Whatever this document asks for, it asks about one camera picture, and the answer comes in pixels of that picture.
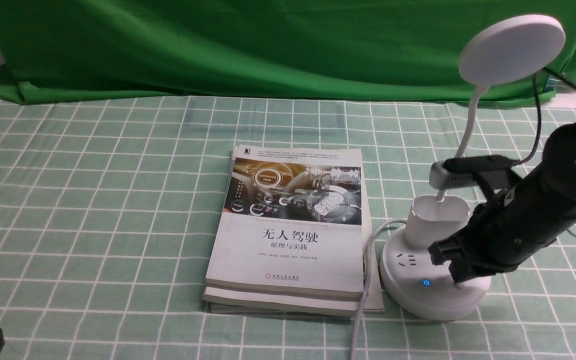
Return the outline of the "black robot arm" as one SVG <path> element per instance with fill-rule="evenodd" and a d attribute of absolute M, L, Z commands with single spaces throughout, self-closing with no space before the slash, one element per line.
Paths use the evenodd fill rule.
<path fill-rule="evenodd" d="M 430 262 L 448 263 L 455 283 L 516 271 L 576 223 L 576 123 L 554 130 L 541 162 L 525 177 L 503 155 L 452 158 L 450 175 L 465 175 L 486 198 L 467 224 L 430 244 Z"/>

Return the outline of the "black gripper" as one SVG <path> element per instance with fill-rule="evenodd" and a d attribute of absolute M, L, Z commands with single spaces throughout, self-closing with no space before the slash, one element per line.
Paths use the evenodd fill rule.
<path fill-rule="evenodd" d="M 510 202 L 500 202 L 467 235 L 453 234 L 428 247 L 433 265 L 452 261 L 455 284 L 516 269 L 576 221 L 576 200 L 562 194 L 537 187 L 515 187 L 511 194 Z M 468 258 L 471 264 L 464 262 Z"/>

